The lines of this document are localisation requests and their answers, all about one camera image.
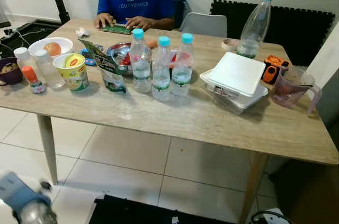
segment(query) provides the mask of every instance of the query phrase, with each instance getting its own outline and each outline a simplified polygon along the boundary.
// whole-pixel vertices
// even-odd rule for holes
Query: white bowl
[[[37,42],[34,42],[32,45],[28,47],[28,50],[30,51],[31,55],[34,55],[35,52],[38,50],[42,50],[46,44],[56,42],[61,47],[61,54],[52,56],[52,58],[56,58],[58,56],[64,55],[66,53],[70,53],[73,48],[73,42],[69,39],[62,38],[62,37],[53,37],[53,38],[46,38],[42,40],[38,40]]]

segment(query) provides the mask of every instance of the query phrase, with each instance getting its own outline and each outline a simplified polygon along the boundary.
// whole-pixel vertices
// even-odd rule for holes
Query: table leg
[[[44,154],[54,185],[58,184],[57,161],[55,156],[54,137],[51,117],[37,114]]]
[[[255,196],[257,195],[261,178],[264,174],[268,155],[263,153],[255,153],[254,160],[251,164],[251,170],[247,180],[245,198],[243,202],[242,213],[240,215],[239,224],[245,224],[249,211],[251,210]]]

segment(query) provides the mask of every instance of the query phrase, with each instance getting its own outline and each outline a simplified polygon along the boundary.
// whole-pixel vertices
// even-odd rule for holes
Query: orange bottle cap
[[[33,68],[30,66],[23,67],[21,71],[29,82],[35,82],[38,79]]]

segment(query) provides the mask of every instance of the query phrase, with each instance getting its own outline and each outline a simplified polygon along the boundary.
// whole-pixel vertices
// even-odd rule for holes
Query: pink measuring jug
[[[312,113],[322,96],[322,90],[315,84],[311,74],[295,67],[280,67],[278,78],[272,89],[272,100],[284,107],[293,108],[298,100],[307,92],[314,92],[308,114]]]

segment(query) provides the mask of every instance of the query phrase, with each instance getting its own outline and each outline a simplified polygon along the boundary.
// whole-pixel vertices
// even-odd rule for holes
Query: circuit board
[[[132,30],[126,29],[124,25],[115,24],[114,26],[106,25],[101,29],[101,31],[130,35]]]

